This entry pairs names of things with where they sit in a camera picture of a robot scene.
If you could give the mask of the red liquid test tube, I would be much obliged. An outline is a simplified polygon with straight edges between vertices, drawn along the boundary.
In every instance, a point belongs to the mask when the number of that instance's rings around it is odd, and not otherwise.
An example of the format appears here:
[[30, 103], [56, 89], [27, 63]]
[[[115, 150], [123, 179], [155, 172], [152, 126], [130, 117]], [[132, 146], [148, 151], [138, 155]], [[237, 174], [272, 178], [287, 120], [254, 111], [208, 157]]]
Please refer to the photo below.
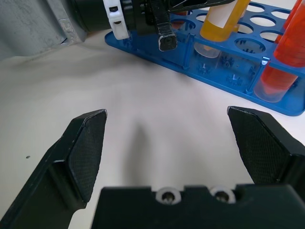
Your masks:
[[[274, 57], [291, 67], [305, 67], [305, 0], [299, 5], [286, 28], [274, 51]], [[279, 102], [297, 78], [297, 75], [268, 64], [254, 87], [254, 93], [264, 101]]]
[[[287, 27], [289, 26], [291, 20], [293, 19], [294, 15], [296, 14], [298, 8], [300, 7], [300, 5], [302, 4], [302, 1], [303, 0], [297, 0], [294, 7], [292, 8], [288, 18], [286, 19], [284, 25], [283, 25], [283, 30], [284, 32], [286, 31]], [[282, 35], [278, 35], [276, 40], [274, 41], [274, 43], [278, 44], [279, 41], [281, 40], [282, 38]]]

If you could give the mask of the blue plastic test tube rack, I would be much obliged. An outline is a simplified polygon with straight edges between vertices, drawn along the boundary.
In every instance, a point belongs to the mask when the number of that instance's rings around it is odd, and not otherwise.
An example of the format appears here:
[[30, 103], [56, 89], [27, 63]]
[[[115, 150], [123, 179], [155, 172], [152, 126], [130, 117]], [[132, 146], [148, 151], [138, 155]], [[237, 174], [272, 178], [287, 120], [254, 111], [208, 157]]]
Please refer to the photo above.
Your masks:
[[[117, 40], [110, 32], [105, 36], [105, 42], [284, 115], [298, 116], [305, 112], [305, 67], [294, 68], [278, 62], [273, 55], [276, 44], [264, 37], [265, 33], [282, 34], [289, 12], [288, 9], [251, 2], [239, 22], [249, 32], [234, 32], [224, 42], [209, 42], [199, 35], [203, 24], [200, 17], [207, 11], [193, 10], [185, 16], [173, 14], [171, 22], [181, 23], [176, 30], [178, 44], [174, 50], [165, 52], [159, 50], [154, 34], [139, 36], [133, 31], [128, 39]], [[266, 102], [253, 92], [267, 64], [298, 75], [276, 103]]]

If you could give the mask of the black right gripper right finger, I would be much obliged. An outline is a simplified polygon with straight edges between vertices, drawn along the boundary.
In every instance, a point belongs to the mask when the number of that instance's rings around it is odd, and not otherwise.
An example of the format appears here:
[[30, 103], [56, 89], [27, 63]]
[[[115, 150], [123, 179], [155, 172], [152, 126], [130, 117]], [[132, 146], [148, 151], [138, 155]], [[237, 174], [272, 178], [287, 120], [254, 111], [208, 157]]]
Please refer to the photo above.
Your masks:
[[289, 184], [305, 201], [305, 146], [269, 113], [229, 106], [240, 157], [255, 184]]

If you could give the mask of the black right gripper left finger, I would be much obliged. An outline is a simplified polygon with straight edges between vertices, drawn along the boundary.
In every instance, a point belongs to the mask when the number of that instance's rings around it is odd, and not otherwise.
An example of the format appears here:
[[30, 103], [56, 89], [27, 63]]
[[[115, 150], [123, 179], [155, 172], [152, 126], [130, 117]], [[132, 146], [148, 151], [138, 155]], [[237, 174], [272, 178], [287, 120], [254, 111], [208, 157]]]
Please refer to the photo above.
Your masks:
[[107, 111], [71, 120], [0, 221], [0, 229], [68, 229], [91, 199], [102, 157]]

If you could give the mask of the yellow liquid test tube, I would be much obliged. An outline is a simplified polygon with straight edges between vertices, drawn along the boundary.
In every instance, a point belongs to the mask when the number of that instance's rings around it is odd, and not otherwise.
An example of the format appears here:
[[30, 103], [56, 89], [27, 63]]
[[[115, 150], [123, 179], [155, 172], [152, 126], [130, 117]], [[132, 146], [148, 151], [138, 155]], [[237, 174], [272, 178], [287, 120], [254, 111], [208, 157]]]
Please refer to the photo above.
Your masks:
[[232, 32], [238, 32], [239, 20], [244, 16], [250, 0], [213, 6], [208, 10], [200, 30], [200, 36], [212, 42], [227, 40]]

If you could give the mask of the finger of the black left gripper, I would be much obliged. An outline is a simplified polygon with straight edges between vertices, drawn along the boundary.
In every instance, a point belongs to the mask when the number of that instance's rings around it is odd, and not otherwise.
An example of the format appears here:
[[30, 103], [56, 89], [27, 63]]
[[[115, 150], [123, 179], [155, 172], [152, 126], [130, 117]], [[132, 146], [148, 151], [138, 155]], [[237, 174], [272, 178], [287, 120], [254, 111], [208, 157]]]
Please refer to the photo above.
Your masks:
[[184, 12], [231, 3], [235, 0], [167, 0], [169, 12]]
[[175, 49], [177, 37], [172, 30], [169, 14], [166, 11], [153, 11], [153, 16], [159, 50], [164, 52]]

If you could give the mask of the grey metal post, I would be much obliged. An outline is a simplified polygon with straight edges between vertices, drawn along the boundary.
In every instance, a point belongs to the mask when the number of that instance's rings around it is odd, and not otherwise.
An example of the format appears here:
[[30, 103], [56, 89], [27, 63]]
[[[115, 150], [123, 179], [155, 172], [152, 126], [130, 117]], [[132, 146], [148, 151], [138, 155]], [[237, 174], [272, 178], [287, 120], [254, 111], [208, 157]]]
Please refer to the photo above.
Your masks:
[[64, 34], [61, 45], [83, 43], [87, 32], [82, 27], [82, 21], [75, 5], [75, 0], [46, 0], [52, 13], [57, 19]]

